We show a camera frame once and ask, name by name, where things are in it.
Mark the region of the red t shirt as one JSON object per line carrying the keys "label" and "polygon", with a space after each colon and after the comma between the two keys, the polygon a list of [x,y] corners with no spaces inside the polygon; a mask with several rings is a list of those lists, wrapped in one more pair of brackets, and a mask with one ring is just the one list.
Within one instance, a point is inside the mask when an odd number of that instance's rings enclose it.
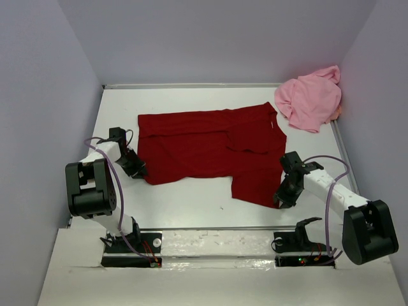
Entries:
{"label": "red t shirt", "polygon": [[269,103],[138,116],[138,156],[151,185],[231,177],[234,199],[278,208],[286,135]]}

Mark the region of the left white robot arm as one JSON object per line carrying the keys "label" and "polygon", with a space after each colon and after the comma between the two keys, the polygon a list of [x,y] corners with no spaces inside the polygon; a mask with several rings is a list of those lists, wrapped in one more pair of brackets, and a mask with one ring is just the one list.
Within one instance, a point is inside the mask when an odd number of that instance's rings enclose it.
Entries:
{"label": "left white robot arm", "polygon": [[108,138],[89,138],[92,152],[81,161],[65,166],[69,212],[73,217],[92,220],[110,235],[102,239],[108,247],[119,243],[124,250],[138,253],[142,244],[134,217],[124,213],[124,193],[114,164],[131,179],[147,176],[145,162],[129,146],[128,131],[111,127]]}

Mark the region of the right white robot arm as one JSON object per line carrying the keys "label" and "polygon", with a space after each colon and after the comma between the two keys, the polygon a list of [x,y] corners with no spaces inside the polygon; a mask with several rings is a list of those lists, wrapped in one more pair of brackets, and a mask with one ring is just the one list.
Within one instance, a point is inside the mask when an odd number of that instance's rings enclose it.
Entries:
{"label": "right white robot arm", "polygon": [[307,191],[324,203],[324,217],[297,222],[293,231],[275,232],[277,254],[325,251],[329,258],[345,254],[355,265],[394,254],[399,244],[388,205],[368,200],[339,184],[314,157],[297,152],[280,158],[285,176],[273,200],[279,208],[294,207]]}

